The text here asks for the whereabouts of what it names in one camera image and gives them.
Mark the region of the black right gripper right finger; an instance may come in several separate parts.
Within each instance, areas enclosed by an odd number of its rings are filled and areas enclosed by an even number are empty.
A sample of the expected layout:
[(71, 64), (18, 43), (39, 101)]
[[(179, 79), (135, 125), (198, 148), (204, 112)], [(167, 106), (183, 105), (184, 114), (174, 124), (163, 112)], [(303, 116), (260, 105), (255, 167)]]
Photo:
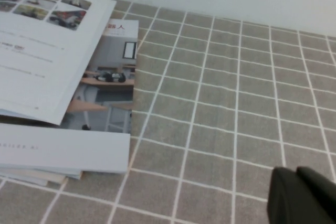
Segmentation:
[(298, 167), (297, 175), (335, 223), (335, 183), (310, 167)]

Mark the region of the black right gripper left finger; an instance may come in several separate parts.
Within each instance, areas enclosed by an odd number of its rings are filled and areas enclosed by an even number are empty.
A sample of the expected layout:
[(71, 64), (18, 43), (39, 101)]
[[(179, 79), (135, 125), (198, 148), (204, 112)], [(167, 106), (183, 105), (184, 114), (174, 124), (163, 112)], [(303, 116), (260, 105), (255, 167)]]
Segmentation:
[(272, 171), (267, 202), (269, 223), (328, 223), (329, 216), (296, 173)]

